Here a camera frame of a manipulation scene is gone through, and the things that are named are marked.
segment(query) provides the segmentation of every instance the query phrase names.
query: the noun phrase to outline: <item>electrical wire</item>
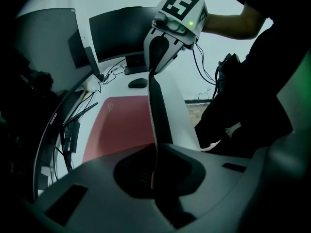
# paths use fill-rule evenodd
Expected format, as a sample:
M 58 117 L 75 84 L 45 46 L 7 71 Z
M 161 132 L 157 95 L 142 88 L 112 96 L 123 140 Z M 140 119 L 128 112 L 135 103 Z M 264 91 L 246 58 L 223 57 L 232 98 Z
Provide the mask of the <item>electrical wire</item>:
M 206 93 L 206 94 L 207 94 L 207 99 L 209 99 L 208 93 L 207 93 L 206 91 L 201 91 L 201 92 L 199 93 L 199 95 L 198 95 L 198 100 L 200 99 L 200 95 L 201 95 L 202 93 Z
M 88 107 L 88 105 L 89 105 L 89 103 L 91 103 L 91 101 L 92 101 L 92 98 L 93 98 L 93 96 L 94 96 L 94 94 L 95 94 L 95 92 L 96 91 L 94 91 L 93 93 L 92 93 L 92 97 L 91 97 L 91 99 L 88 101 L 88 103 L 86 104 L 86 107 L 84 108 L 84 110 L 83 111 L 85 111 L 86 110 L 86 108 Z
M 198 69 L 198 71 L 199 71 L 199 73 L 200 73 L 202 79 L 204 79 L 204 80 L 205 80 L 207 83 L 209 83 L 209 84 L 215 85 L 214 83 L 211 83 L 210 81 L 208 81 L 206 78 L 203 77 L 203 75 L 202 75 L 202 73 L 201 73 L 201 71 L 200 71 L 200 68 L 199 68 L 199 66 L 198 66 L 198 63 L 196 62 L 194 49 L 192 50 L 192 53 L 193 53 L 193 57 L 194 57 L 194 61 L 195 61 L 196 68 Z
M 104 77 L 104 80 L 106 79 L 106 78 L 108 78 L 108 76 L 109 76 L 109 72 L 117 65 L 117 64 L 119 64 L 120 62 L 122 62 L 122 61 L 124 61 L 124 60 L 126 60 L 126 59 L 123 59 L 123 60 L 120 60 L 118 63 L 116 63 L 113 67 L 111 67 L 111 69 L 109 69 L 109 71 L 107 72 L 107 75 Z
M 63 152 L 61 150 L 59 150 L 59 148 L 57 146 L 55 146 L 53 143 L 50 143 L 58 152 L 61 153 L 62 156 L 64 156 Z
M 102 92 L 101 81 L 98 82 L 98 85 L 99 85 L 99 90 L 96 89 L 95 91 L 92 92 L 92 94 L 95 93 L 96 91 L 98 91 L 99 93 Z M 92 94 L 89 95 L 86 99 L 84 99 L 83 101 L 81 101 L 81 102 L 76 106 L 76 109 L 70 114 L 70 116 L 68 117 L 67 121 L 63 124 L 63 127 L 64 127 L 66 124 L 68 124 L 68 123 L 70 122 L 70 120 L 72 119 L 73 114 L 75 113 L 75 111 L 79 108 L 79 106 L 80 106 L 82 103 L 84 103 L 84 102 L 87 101 L 89 98 L 91 98 Z
M 112 79 L 112 80 L 109 80 L 107 83 L 104 83 L 104 82 L 103 82 L 103 84 L 109 84 L 111 81 L 113 81 L 113 80 L 116 79 L 116 76 L 117 76 L 117 75 L 119 75 L 119 74 L 121 74 L 121 73 L 124 73 L 124 72 L 125 72 L 125 69 L 124 69 L 124 67 L 123 67 L 122 65 L 121 65 L 121 67 L 123 68 L 123 72 L 119 72 L 119 73 L 115 74 L 114 71 L 117 70 L 118 68 L 114 69 L 113 71 L 111 71 L 111 72 L 109 73 L 109 75 L 110 75 L 110 74 L 113 74 L 113 75 L 114 75 L 113 79 Z
M 213 82 L 215 82 L 215 80 L 213 80 L 213 78 L 210 76 L 210 74 L 205 70 L 205 68 L 204 68 L 204 51 L 203 51 L 203 49 L 199 46 L 199 44 L 195 44 L 196 46 L 197 46 L 197 48 L 198 48 L 198 50 L 199 50 L 199 52 L 200 52 L 200 54 L 201 54 L 201 56 L 202 56 L 202 67 L 203 67 L 203 70 L 204 70 L 204 73 L 206 74 L 206 76 L 210 79 L 210 80 L 212 80 Z

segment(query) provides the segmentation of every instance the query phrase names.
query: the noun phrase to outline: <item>computer mouse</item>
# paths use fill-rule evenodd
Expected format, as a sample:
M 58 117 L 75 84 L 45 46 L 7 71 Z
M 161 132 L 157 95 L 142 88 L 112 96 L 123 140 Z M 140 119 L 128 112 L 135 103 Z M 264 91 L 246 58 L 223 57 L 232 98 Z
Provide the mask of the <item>computer mouse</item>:
M 128 87 L 129 88 L 145 88 L 147 84 L 148 84 L 148 80 L 144 78 L 139 78 L 139 79 L 131 81 L 128 84 Z

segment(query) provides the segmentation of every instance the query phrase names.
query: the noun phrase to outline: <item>white desk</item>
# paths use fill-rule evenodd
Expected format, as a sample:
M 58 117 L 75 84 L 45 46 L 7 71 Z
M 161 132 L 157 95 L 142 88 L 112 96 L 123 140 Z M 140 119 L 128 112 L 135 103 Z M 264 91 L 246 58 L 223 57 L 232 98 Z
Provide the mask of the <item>white desk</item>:
M 128 84 L 137 78 L 148 78 L 148 73 L 138 73 L 132 75 L 119 74 L 115 80 L 107 85 L 101 85 L 102 92 L 96 92 L 90 102 L 89 106 L 95 102 L 98 105 L 85 113 L 85 115 L 79 120 L 80 130 L 77 142 L 77 152 L 72 154 L 73 168 L 77 168 L 82 164 L 83 155 L 86 149 L 88 137 L 95 122 L 95 119 L 104 103 L 109 97 L 125 97 L 125 96 L 147 96 L 148 89 L 130 89 Z M 200 145 L 190 120 L 190 115 L 185 105 L 182 94 L 174 80 L 168 72 L 162 72 L 156 75 L 156 80 L 161 86 L 163 99 L 165 102 L 169 124 L 172 133 L 173 143 L 181 147 L 185 147 L 192 150 L 200 151 Z M 56 172 L 57 177 L 67 175 L 67 169 L 63 157 L 58 154 L 56 158 Z

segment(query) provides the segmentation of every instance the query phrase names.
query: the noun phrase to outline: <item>human arm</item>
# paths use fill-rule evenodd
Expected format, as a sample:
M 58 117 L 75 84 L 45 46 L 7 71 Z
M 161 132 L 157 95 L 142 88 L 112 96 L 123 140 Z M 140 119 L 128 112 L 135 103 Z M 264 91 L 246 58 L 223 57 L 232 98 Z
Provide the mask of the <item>human arm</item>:
M 214 33 L 231 39 L 254 39 L 266 17 L 245 3 L 240 15 L 221 16 L 209 14 L 203 32 Z

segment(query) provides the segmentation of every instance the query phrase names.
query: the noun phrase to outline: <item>white wall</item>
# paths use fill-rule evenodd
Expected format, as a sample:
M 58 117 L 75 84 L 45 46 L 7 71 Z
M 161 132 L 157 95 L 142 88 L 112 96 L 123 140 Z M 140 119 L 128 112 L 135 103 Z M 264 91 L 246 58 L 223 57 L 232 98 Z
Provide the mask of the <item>white wall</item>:
M 19 15 L 30 11 L 45 9 L 69 7 L 76 9 L 78 26 L 84 46 L 91 46 L 91 32 L 88 19 L 90 17 L 130 6 L 145 6 L 156 7 L 161 0 L 29 0 L 25 7 L 20 11 Z M 239 14 L 242 11 L 242 5 L 235 0 L 205 0 L 207 9 L 214 14 L 233 15 Z M 264 24 L 262 31 L 272 25 L 270 20 Z M 202 33 L 199 39 L 199 45 L 205 52 L 205 67 L 213 77 L 215 68 L 219 61 L 222 61 L 228 53 L 238 54 L 240 60 L 244 60 L 248 54 L 254 40 L 232 40 L 217 35 Z M 200 59 L 200 54 L 197 52 L 197 59 Z M 99 67 L 104 70 L 112 66 L 118 60 L 111 60 L 105 63 L 100 63 Z M 184 99 L 195 99 L 201 91 L 208 91 L 209 98 L 212 97 L 214 86 L 206 83 L 199 75 L 192 52 L 187 50 L 181 52 L 178 58 L 166 68 L 164 72 L 170 72 L 175 77 Z M 201 99 L 207 99 L 206 94 L 201 94 Z

